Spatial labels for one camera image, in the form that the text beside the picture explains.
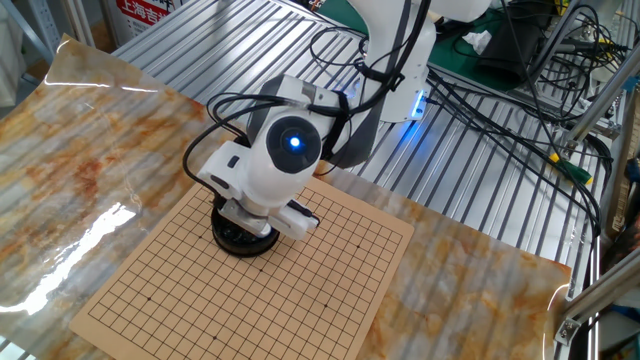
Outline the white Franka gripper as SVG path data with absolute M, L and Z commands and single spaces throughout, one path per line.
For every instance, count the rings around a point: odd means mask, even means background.
M 320 223 L 295 199 L 310 180 L 311 171 L 280 171 L 262 145 L 247 148 L 224 143 L 202 166 L 198 178 L 226 200 L 219 211 L 222 217 L 256 237 L 276 230 L 301 240 Z

